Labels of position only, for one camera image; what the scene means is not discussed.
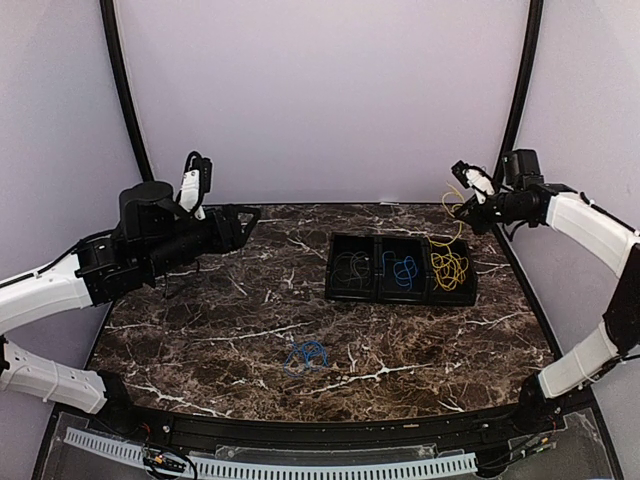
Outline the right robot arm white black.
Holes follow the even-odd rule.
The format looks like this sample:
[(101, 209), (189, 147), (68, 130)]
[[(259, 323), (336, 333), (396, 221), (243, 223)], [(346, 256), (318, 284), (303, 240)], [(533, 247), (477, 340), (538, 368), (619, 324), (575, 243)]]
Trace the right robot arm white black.
[(499, 227), (546, 227), (574, 243), (568, 259), (552, 249), (544, 287), (559, 287), (569, 304), (558, 312), (586, 315), (585, 338), (523, 382), (510, 424), (521, 434), (549, 427), (570, 396), (600, 381), (639, 346), (639, 231), (584, 192), (549, 183), (535, 151), (503, 154), (502, 172), (458, 161), (451, 168), (471, 197), (454, 213), (476, 234)]

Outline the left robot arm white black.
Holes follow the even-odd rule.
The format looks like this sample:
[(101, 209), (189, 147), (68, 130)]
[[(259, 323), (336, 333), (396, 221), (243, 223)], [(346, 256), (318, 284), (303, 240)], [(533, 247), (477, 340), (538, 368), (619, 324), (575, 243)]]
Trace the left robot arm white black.
[[(261, 212), (243, 205), (184, 207), (166, 182), (121, 192), (112, 230), (79, 240), (51, 263), (1, 284), (1, 332), (51, 315), (112, 303), (204, 254), (245, 246)], [(3, 338), (1, 387), (95, 415), (120, 436), (141, 427), (118, 377), (40, 357)]]

